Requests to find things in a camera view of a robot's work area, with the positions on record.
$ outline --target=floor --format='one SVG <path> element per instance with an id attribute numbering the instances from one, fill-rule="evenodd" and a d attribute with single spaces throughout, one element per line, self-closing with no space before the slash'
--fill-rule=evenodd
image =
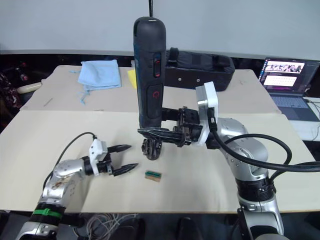
<path id="1" fill-rule="evenodd" d="M 319 240 L 320 230 L 305 221 L 308 213 L 285 213 L 282 220 L 285 236 L 290 240 Z M 198 225 L 203 240 L 227 240 L 232 225 L 226 224 L 226 214 L 139 214 L 146 222 L 145 240 L 174 240 L 177 222 L 181 217 L 190 217 Z M 0 240 L 14 240 L 20 228 L 28 220 L 26 216 L 11 214 L 0 235 Z M 85 229 L 78 230 L 85 234 Z M 60 225 L 58 240 L 77 240 L 71 227 Z M 236 229 L 233 240 L 241 240 L 239 229 Z"/>

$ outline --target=black bag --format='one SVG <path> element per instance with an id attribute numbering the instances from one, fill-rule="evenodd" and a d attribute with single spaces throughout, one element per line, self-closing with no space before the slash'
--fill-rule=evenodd
<path id="1" fill-rule="evenodd" d="M 172 47 L 166 52 L 165 86 L 195 89 L 213 81 L 217 92 L 226 90 L 235 72 L 231 57 Z"/>

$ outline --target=table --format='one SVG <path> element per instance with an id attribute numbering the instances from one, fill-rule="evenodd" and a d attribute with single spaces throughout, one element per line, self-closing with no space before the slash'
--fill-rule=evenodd
<path id="1" fill-rule="evenodd" d="M 312 102 L 320 102 L 320 98 L 316 98 L 316 97 L 304 97 L 304 99 L 310 100 Z M 320 119 L 317 108 L 310 102 L 308 103 L 308 105 L 313 110 L 315 115 Z M 318 127 L 320 126 L 319 121 L 290 120 L 290 123 L 292 124 L 293 128 L 298 133 L 298 135 L 300 136 L 301 140 L 320 142 L 320 129 L 319 129 L 319 134 L 317 135 Z"/>
<path id="2" fill-rule="evenodd" d="M 79 84 L 81 66 L 60 65 L 35 91 L 21 110 L 105 111 L 137 113 L 137 90 L 128 79 L 131 67 L 120 67 L 122 87 L 91 91 L 80 102 L 83 87 Z M 220 113 L 281 113 L 252 70 L 235 70 L 225 91 L 217 93 Z M 198 109 L 196 91 L 164 87 L 163 107 Z"/>
<path id="3" fill-rule="evenodd" d="M 278 113 L 220 114 L 241 121 L 250 133 L 268 134 L 292 149 L 292 163 L 313 157 Z M 166 121 L 171 128 L 174 122 Z M 0 134 L 0 208 L 33 211 L 42 183 L 58 156 L 76 135 L 91 131 L 109 146 L 130 144 L 132 148 L 113 154 L 115 166 L 139 163 L 130 173 L 102 175 L 89 181 L 86 192 L 75 199 L 67 212 L 188 212 L 234 213 L 239 207 L 234 177 L 219 150 L 205 147 L 178 148 L 164 143 L 159 160 L 150 161 L 141 152 L 143 137 L 137 133 L 138 113 L 109 111 L 22 110 Z M 62 160 L 87 155 L 92 138 L 79 139 Z M 285 151 L 261 140 L 269 161 L 282 163 Z M 163 173 L 161 182 L 144 178 L 146 170 Z M 275 180 L 282 212 L 320 209 L 320 173 L 285 173 Z"/>

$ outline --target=white wall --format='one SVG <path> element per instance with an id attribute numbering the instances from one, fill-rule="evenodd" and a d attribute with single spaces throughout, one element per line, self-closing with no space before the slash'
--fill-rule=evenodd
<path id="1" fill-rule="evenodd" d="M 319 0 L 154 0 L 167 47 L 320 60 Z"/>
<path id="2" fill-rule="evenodd" d="M 319 0 L 153 0 L 167 47 L 320 60 Z M 0 53 L 133 54 L 147 0 L 0 0 Z"/>
<path id="3" fill-rule="evenodd" d="M 0 0 L 0 53 L 133 52 L 146 0 Z"/>

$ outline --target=light blue towel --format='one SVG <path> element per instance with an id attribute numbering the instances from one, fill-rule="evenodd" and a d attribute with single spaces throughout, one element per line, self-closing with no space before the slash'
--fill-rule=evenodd
<path id="1" fill-rule="evenodd" d="M 112 89 L 121 87 L 121 78 L 117 60 L 82 61 L 78 83 L 84 91 Z"/>

